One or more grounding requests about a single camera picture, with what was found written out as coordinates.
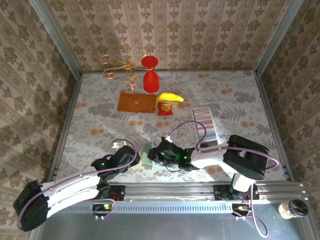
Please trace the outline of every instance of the gold candelabra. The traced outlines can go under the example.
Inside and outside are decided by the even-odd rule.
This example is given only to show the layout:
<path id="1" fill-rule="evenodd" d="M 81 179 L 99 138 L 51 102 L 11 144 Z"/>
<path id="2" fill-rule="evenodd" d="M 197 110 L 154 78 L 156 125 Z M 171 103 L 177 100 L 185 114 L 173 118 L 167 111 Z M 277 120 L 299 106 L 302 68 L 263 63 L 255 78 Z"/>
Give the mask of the gold candelabra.
<path id="1" fill-rule="evenodd" d="M 127 56 L 125 57 L 124 61 L 121 61 L 120 59 L 118 59 L 117 57 L 111 55 L 111 54 L 105 54 L 101 57 L 100 62 L 102 63 L 103 66 L 106 66 L 109 63 L 109 57 L 111 57 L 112 59 L 116 60 L 117 62 L 123 64 L 122 66 L 119 67 L 108 67 L 106 68 L 103 73 L 102 76 L 105 79 L 113 79 L 115 76 L 115 73 L 113 72 L 114 70 L 121 70 L 121 69 L 125 69 L 126 70 L 126 76 L 125 76 L 125 82 L 131 87 L 131 91 L 132 94 L 134 93 L 134 89 L 135 89 L 135 85 L 137 85 L 137 83 L 139 83 L 140 79 L 138 76 L 135 75 L 134 73 L 134 69 L 136 70 L 143 70 L 143 71 L 149 71 L 152 70 L 152 68 L 140 68 L 137 67 L 135 64 L 139 61 L 141 61 L 145 56 L 147 56 L 146 51 L 147 51 L 147 47 L 146 46 L 141 46 L 139 47 L 139 50 L 141 52 L 143 52 L 143 56 L 140 57 L 138 60 L 131 60 L 131 47 L 129 46 L 129 44 L 123 42 L 119 44 L 118 47 L 119 51 L 124 51 L 127 52 Z"/>

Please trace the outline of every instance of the metal corner post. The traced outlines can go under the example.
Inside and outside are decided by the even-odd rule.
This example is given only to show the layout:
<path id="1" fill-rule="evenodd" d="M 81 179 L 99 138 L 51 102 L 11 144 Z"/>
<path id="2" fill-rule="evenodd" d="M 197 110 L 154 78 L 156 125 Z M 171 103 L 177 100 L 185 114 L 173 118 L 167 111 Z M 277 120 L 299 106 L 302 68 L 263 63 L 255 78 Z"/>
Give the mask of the metal corner post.
<path id="1" fill-rule="evenodd" d="M 65 115 L 63 126 L 62 126 L 61 134 L 60 134 L 60 137 L 59 137 L 56 149 L 55 149 L 55 153 L 54 153 L 54 157 L 53 157 L 53 160 L 52 160 L 51 169 L 50 169 L 49 174 L 48 174 L 48 178 L 47 178 L 48 182 L 53 180 L 55 171 L 59 168 L 59 165 L 60 165 L 60 162 L 61 162 L 61 158 L 62 158 L 64 149 L 65 149 L 65 144 L 66 144 L 66 140 L 67 140 L 67 136 L 68 136 L 71 120 L 72 120 L 72 117 L 73 117 L 73 114 L 74 114 L 74 111 L 75 111 L 78 95 L 79 95 L 79 92 L 80 92 L 81 83 L 82 83 L 82 79 L 79 79 L 75 83 L 75 86 L 74 86 L 74 89 L 73 89 L 73 93 L 72 93 L 72 96 L 71 96 L 71 99 L 70 99 L 70 103 L 69 103 L 68 109 L 66 111 L 66 115 Z"/>
<path id="2" fill-rule="evenodd" d="M 259 76 L 261 76 L 266 69 L 303 2 L 304 0 L 289 0 L 284 13 L 255 68 L 255 71 Z"/>
<path id="3" fill-rule="evenodd" d="M 289 179 L 294 182 L 295 177 L 294 177 L 294 174 L 293 174 L 291 166 L 290 166 L 290 162 L 287 157 L 284 143 L 282 142 L 282 139 L 280 136 L 280 132 L 279 132 L 279 129 L 277 126 L 276 118 L 275 118 L 274 113 L 272 111 L 265 86 L 262 82 L 261 77 L 257 73 L 254 73 L 254 77 L 255 77 L 255 81 L 258 86 L 259 92 L 260 92 L 260 96 L 261 96 L 262 103 L 263 103 L 263 106 L 265 109 L 266 117 L 268 118 L 268 122 L 270 124 L 271 132 L 274 137 L 274 142 L 275 142 L 276 149 L 279 153 L 279 157 L 280 157 L 282 163 L 286 167 L 286 171 L 289 176 Z"/>
<path id="4" fill-rule="evenodd" d="M 54 44 L 58 48 L 58 51 L 62 55 L 73 76 L 78 81 L 81 78 L 81 69 L 74 57 L 73 52 L 69 49 L 68 44 L 63 37 L 64 34 L 57 27 L 55 18 L 52 16 L 46 2 L 47 1 L 43 0 L 30 0 L 30 4 L 34 8 L 36 14 L 39 16 L 46 31 L 49 33 Z"/>

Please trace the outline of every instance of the jar lid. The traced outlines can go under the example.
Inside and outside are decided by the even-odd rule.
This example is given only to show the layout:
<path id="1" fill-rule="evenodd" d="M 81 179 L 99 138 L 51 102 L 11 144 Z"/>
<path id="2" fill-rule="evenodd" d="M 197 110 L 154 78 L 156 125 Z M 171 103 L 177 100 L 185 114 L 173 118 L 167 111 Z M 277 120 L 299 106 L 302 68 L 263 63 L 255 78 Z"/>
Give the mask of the jar lid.
<path id="1" fill-rule="evenodd" d="M 290 201 L 288 208 L 293 215 L 299 217 L 306 216 L 309 212 L 307 204 L 300 199 Z"/>

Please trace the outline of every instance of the aluminum frame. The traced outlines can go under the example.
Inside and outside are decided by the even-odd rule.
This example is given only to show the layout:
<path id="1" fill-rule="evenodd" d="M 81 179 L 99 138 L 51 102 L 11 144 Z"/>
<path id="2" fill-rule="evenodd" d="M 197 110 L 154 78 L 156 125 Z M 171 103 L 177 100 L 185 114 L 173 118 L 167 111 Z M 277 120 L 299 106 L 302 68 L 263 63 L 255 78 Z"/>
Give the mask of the aluminum frame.
<path id="1" fill-rule="evenodd" d="M 70 50 L 68 44 L 64 39 L 63 32 L 57 27 L 58 24 L 55 21 L 55 18 L 52 16 L 50 9 L 47 6 L 46 1 L 43 0 L 30 0 L 30 4 L 34 8 L 36 14 L 39 16 L 42 21 L 45 29 L 52 38 L 54 44 L 58 48 L 59 53 L 62 55 L 65 63 L 72 72 L 75 80 L 78 81 L 81 78 L 81 69 L 78 65 L 78 62 Z"/>
<path id="2" fill-rule="evenodd" d="M 304 0 L 290 0 L 278 25 L 276 26 L 270 41 L 268 42 L 263 54 L 255 68 L 255 71 L 261 75 L 266 69 L 269 61 L 273 57 L 280 42 L 284 38 L 290 24 L 294 20 Z"/>
<path id="3" fill-rule="evenodd" d="M 68 133 L 69 133 L 69 129 L 70 129 L 71 121 L 72 121 L 72 116 L 73 116 L 75 108 L 76 108 L 76 103 L 77 103 L 78 95 L 80 92 L 81 83 L 82 83 L 81 78 L 75 82 L 75 86 L 74 86 L 74 89 L 73 89 L 73 92 L 71 95 L 70 103 L 69 103 L 68 109 L 65 114 L 65 119 L 64 119 L 64 123 L 62 126 L 60 136 L 59 136 L 59 140 L 56 145 L 51 168 L 48 173 L 47 182 L 51 182 L 56 176 L 56 171 L 59 170 L 61 158 L 64 153 L 66 140 L 68 137 Z"/>
<path id="4" fill-rule="evenodd" d="M 114 214 L 210 214 L 230 213 L 230 204 L 246 203 L 247 201 L 215 201 L 214 186 L 230 185 L 230 182 L 137 182 L 137 183 L 110 183 L 112 186 L 124 185 L 125 197 L 123 202 L 117 202 Z M 293 199 L 308 202 L 308 194 L 301 182 L 289 181 L 259 181 L 256 183 L 260 200 L 256 204 L 280 204 Z M 80 202 L 67 207 L 57 214 L 91 214 L 92 203 Z M 215 206 L 220 211 L 209 210 Z M 301 231 L 305 239 L 320 239 L 314 216 L 310 212 L 306 217 L 299 218 Z"/>
<path id="5" fill-rule="evenodd" d="M 271 128 L 271 132 L 272 132 L 272 135 L 274 138 L 275 147 L 279 153 L 279 157 L 281 159 L 282 164 L 285 165 L 286 173 L 287 173 L 289 179 L 294 182 L 295 176 L 294 176 L 294 173 L 292 172 L 290 162 L 289 162 L 287 154 L 286 154 L 285 146 L 284 146 L 284 143 L 282 142 L 280 132 L 279 132 L 279 129 L 277 126 L 276 118 L 275 118 L 275 115 L 272 111 L 264 83 L 262 81 L 261 76 L 259 74 L 257 74 L 256 72 L 254 73 L 254 77 L 255 77 L 255 81 L 256 81 L 258 90 L 260 92 L 260 96 L 261 96 L 262 104 L 264 106 L 266 117 L 268 118 L 268 122 L 269 122 L 269 125 Z"/>

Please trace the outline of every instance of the cable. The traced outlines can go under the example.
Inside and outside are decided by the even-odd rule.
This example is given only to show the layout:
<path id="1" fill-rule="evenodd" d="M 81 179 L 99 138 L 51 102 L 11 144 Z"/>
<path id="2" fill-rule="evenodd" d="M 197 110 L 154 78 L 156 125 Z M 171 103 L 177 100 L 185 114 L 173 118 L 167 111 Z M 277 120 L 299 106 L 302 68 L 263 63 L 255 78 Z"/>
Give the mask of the cable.
<path id="1" fill-rule="evenodd" d="M 16 226 L 17 226 L 17 228 L 18 228 L 19 230 L 22 230 L 21 225 L 20 225 L 20 222 L 21 222 L 21 218 L 22 218 L 24 212 L 26 211 L 27 207 L 28 207 L 37 197 L 41 196 L 42 194 L 45 194 L 45 193 L 49 192 L 50 190 L 53 191 L 53 189 L 57 189 L 57 188 L 59 188 L 59 187 L 61 187 L 61 186 L 64 186 L 64 185 L 66 185 L 66 184 L 72 183 L 72 182 L 75 181 L 75 180 L 78 180 L 78 179 L 81 179 L 81 178 L 84 178 L 84 177 L 92 177 L 92 176 L 97 175 L 97 174 L 100 174 L 100 173 L 106 173 L 106 172 L 109 172 L 109 171 L 114 171 L 114 170 L 122 169 L 122 168 L 125 168 L 125 167 L 129 166 L 130 164 L 132 164 L 132 163 L 134 162 L 134 160 L 136 159 L 137 154 L 138 154 L 135 145 L 133 145 L 130 141 L 128 141 L 128 140 L 126 140 L 126 139 L 123 139 L 123 138 L 118 138 L 118 139 L 114 140 L 114 141 L 111 143 L 111 145 L 114 144 L 115 142 L 119 142 L 119 141 L 125 141 L 125 142 L 129 143 L 129 144 L 132 146 L 132 148 L 134 149 L 134 156 L 133 156 L 133 158 L 132 158 L 132 160 L 131 160 L 130 162 L 128 162 L 127 164 L 125 164 L 125 165 L 123 165 L 123 166 L 118 166 L 118 167 L 113 167 L 113 168 L 109 168 L 109 169 L 104 169 L 104 170 L 99 170 L 99 171 L 92 171 L 92 172 L 87 172 L 87 173 L 84 173 L 84 174 L 80 174 L 80 175 L 77 175 L 77 176 L 68 178 L 68 179 L 66 179 L 66 180 L 64 180 L 64 181 L 62 181 L 62 182 L 59 182 L 59 183 L 55 184 L 55 185 L 52 185 L 52 186 L 48 187 L 47 189 L 45 189 L 45 190 L 37 193 L 36 195 L 34 195 L 34 196 L 23 206 L 20 214 L 18 215 L 18 219 L 17 219 L 17 221 L 16 221 Z"/>
<path id="2" fill-rule="evenodd" d="M 250 198 L 251 198 L 252 220 L 253 220 L 255 229 L 256 229 L 257 232 L 260 234 L 260 236 L 263 237 L 263 238 L 267 238 L 268 235 L 269 235 L 269 232 L 268 232 L 268 228 L 267 228 L 267 226 L 265 225 L 265 223 L 264 223 L 262 220 L 260 220 L 259 218 L 257 218 L 257 219 L 263 224 L 263 226 L 264 226 L 264 228 L 265 228 L 265 235 L 260 231 L 260 229 L 259 229 L 259 227 L 258 227 L 258 225 L 257 225 L 256 216 L 255 216 L 255 211 L 254 211 L 254 202 L 253 202 L 254 197 L 253 197 L 253 196 L 254 196 L 254 184 L 251 184 L 251 196 L 250 196 Z"/>
<path id="3" fill-rule="evenodd" d="M 104 199 L 93 199 L 91 201 L 92 204 L 105 204 L 105 202 L 112 202 L 112 206 L 111 206 L 111 209 L 110 211 L 105 215 L 103 216 L 104 218 L 108 217 L 112 212 L 113 210 L 115 209 L 115 205 L 116 205 L 116 201 L 111 199 L 111 198 L 104 198 Z M 97 211 L 98 211 L 98 207 L 96 207 L 93 211 L 93 215 L 96 217 L 97 215 Z"/>
<path id="4" fill-rule="evenodd" d="M 110 194 L 113 196 L 113 200 L 115 200 L 115 201 L 119 201 L 119 195 L 118 194 L 116 194 L 114 191 L 112 191 L 112 192 L 110 192 Z"/>
<path id="5" fill-rule="evenodd" d="M 182 169 L 179 169 L 179 170 L 169 170 L 167 164 L 165 165 L 165 168 L 166 168 L 169 172 L 171 172 L 171 173 L 177 173 L 177 172 L 182 171 Z"/>
<path id="6" fill-rule="evenodd" d="M 245 220 L 247 220 L 247 218 L 252 218 L 252 215 L 248 215 L 248 216 L 242 216 L 240 213 L 233 211 L 233 214 L 237 215 L 239 218 L 244 218 Z M 263 226 L 266 232 L 268 232 L 268 228 L 265 225 L 265 223 L 257 216 L 254 216 L 254 218 L 256 220 L 258 220 Z M 247 221 L 247 223 L 249 223 L 250 225 L 252 225 L 253 227 L 256 227 L 254 224 L 252 224 L 250 221 Z"/>
<path id="7" fill-rule="evenodd" d="M 194 121 L 194 120 L 189 120 L 189 121 L 185 121 L 181 124 L 179 124 L 168 136 L 170 137 L 178 128 L 180 128 L 182 125 L 184 124 L 187 124 L 187 123 L 196 123 L 196 124 L 200 124 L 203 129 L 204 129 L 204 135 L 203 137 L 196 143 L 195 145 L 195 149 L 199 152 L 199 153 L 203 153 L 203 154 L 208 154 L 208 153 L 214 153 L 214 152 L 217 152 L 217 151 L 221 151 L 221 150 L 235 150 L 235 151 L 246 151 L 246 152 L 249 152 L 249 153 L 253 153 L 253 154 L 258 154 L 258 155 L 261 155 L 265 158 L 269 158 L 271 160 L 273 160 L 275 162 L 274 165 L 270 166 L 270 167 L 267 167 L 266 170 L 270 170 L 270 169 L 274 169 L 276 167 L 279 166 L 279 160 L 276 159 L 275 157 L 271 156 L 271 155 L 268 155 L 266 153 L 263 153 L 263 152 L 260 152 L 260 151 L 257 151 L 257 150 L 253 150 L 253 149 L 248 149 L 248 148 L 242 148 L 242 147 L 233 147 L 233 146 L 223 146 L 223 147 L 217 147 L 217 148 L 213 148 L 213 149 L 210 149 L 210 150 L 200 150 L 199 149 L 199 144 L 205 139 L 206 135 L 207 135 L 207 129 L 206 127 L 201 123 L 201 122 L 198 122 L 198 121 Z M 253 204 L 253 195 L 254 195 L 254 185 L 252 184 L 251 185 L 251 195 L 250 195 L 250 201 L 251 201 L 251 212 L 252 212 L 252 216 L 245 216 L 245 218 L 248 218 L 248 217 L 252 217 L 252 220 L 253 220 L 253 223 L 254 223 L 254 227 L 255 229 L 257 230 L 257 232 L 259 233 L 259 235 L 263 238 L 267 238 L 268 235 L 269 235 L 269 232 L 268 232 L 268 228 L 267 226 L 265 225 L 265 223 L 258 217 L 255 216 L 255 211 L 254 211 L 254 204 Z M 243 217 L 241 214 L 237 213 L 236 211 L 233 211 L 233 213 L 235 215 L 238 215 L 239 217 Z M 264 226 L 265 228 L 265 235 L 260 231 L 258 225 L 257 225 L 257 221 L 256 219 L 262 223 L 262 225 Z"/>
<path id="8" fill-rule="evenodd" d="M 199 121 L 189 120 L 189 121 L 185 121 L 185 122 L 183 122 L 183 123 L 180 123 L 175 129 L 173 129 L 172 132 L 169 133 L 168 137 L 170 137 L 172 134 L 174 134 L 174 132 L 175 132 L 178 128 L 180 128 L 182 125 L 185 125 L 185 124 L 188 124 L 188 123 L 196 123 L 196 124 L 199 124 L 199 125 L 201 125 L 201 127 L 203 127 L 203 129 L 204 129 L 204 135 L 203 135 L 203 137 L 202 137 L 202 138 L 196 143 L 196 145 L 195 145 L 195 149 L 198 151 L 198 149 L 199 149 L 199 144 L 205 139 L 205 137 L 206 137 L 206 135 L 207 135 L 207 129 L 206 129 L 205 125 L 203 125 L 203 124 L 202 124 L 201 122 L 199 122 Z"/>
<path id="9" fill-rule="evenodd" d="M 267 167 L 265 170 L 270 170 L 270 169 L 275 169 L 279 166 L 280 162 L 278 159 L 276 159 L 274 156 L 271 156 L 269 154 L 266 154 L 264 152 L 261 151 L 257 151 L 257 150 L 253 150 L 253 149 L 249 149 L 249 148 L 243 148 L 243 147 L 235 147 L 235 146 L 222 146 L 222 147 L 216 147 L 210 150 L 201 150 L 199 148 L 199 144 L 205 139 L 206 135 L 207 135 L 207 129 L 206 127 L 199 121 L 194 121 L 194 120 L 189 120 L 189 121 L 185 121 L 181 124 L 179 124 L 168 136 L 170 137 L 178 128 L 180 128 L 182 125 L 187 124 L 187 123 L 196 123 L 199 124 L 203 127 L 204 129 L 204 135 L 203 137 L 196 143 L 195 145 L 195 150 L 197 150 L 199 153 L 202 154 L 209 154 L 209 153 L 214 153 L 217 151 L 222 151 L 222 150 L 235 150 L 235 151 L 245 151 L 245 152 L 249 152 L 249 153 L 253 153 L 253 154 L 258 154 L 260 156 L 263 156 L 265 158 L 271 159 L 275 162 L 274 165 Z"/>

